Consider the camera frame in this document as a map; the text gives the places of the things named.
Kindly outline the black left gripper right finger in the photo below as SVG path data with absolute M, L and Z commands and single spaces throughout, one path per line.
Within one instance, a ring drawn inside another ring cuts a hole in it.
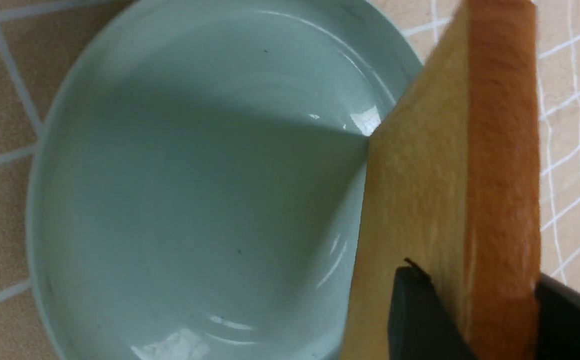
M 538 360 L 580 360 L 580 293 L 542 274 L 536 287 Z

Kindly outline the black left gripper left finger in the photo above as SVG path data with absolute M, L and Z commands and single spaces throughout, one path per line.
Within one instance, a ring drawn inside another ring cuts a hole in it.
M 388 317 L 391 360 L 475 360 L 431 276 L 413 260 L 395 271 Z

